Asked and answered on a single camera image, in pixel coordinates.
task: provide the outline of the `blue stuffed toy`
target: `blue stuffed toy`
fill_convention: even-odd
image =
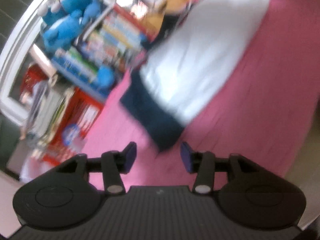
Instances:
[[[58,0],[51,7],[48,7],[47,4],[41,5],[37,14],[47,25],[52,26],[56,21],[70,15],[75,10],[80,10],[83,14],[91,4],[92,0]]]
[[[84,11],[81,24],[86,26],[90,20],[95,20],[101,14],[100,0],[92,0],[92,3],[87,6]]]
[[[55,53],[62,48],[67,51],[72,42],[82,33],[83,26],[80,24],[82,11],[76,10],[62,21],[56,28],[51,28],[43,34],[44,46],[47,52]]]
[[[110,88],[115,82],[115,75],[109,66],[101,65],[98,73],[96,83],[102,88]]]

